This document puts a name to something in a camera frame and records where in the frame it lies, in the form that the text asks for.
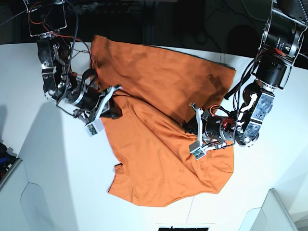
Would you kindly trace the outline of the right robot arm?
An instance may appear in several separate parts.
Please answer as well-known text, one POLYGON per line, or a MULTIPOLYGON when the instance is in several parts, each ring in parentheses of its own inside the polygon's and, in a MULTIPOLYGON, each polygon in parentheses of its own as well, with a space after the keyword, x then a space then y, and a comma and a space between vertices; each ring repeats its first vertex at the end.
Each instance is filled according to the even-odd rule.
POLYGON ((122 111, 113 100, 113 94, 121 85, 100 90, 98 73, 94 69, 94 57, 89 45, 86 53, 90 67, 81 76, 72 70, 75 56, 79 16, 69 0, 26 0, 31 37, 38 37, 38 58, 41 63, 45 97, 62 110, 61 102, 74 106, 68 115, 90 124, 96 119, 118 119, 122 111))

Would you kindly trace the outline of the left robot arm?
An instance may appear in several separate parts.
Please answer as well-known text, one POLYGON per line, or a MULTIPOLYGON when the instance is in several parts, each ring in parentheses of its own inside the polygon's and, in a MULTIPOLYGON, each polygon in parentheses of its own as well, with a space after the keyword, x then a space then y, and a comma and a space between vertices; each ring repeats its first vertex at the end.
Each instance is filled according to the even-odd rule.
POLYGON ((285 88, 307 28, 307 3, 302 0, 271 3, 257 55, 244 70, 239 83, 225 95, 225 99, 233 97, 233 110, 220 116, 215 113, 223 111, 220 105, 203 110, 191 104, 195 118, 183 126, 197 136, 189 147, 190 154, 200 159, 212 150, 254 144, 265 116, 272 109, 274 91, 285 88))

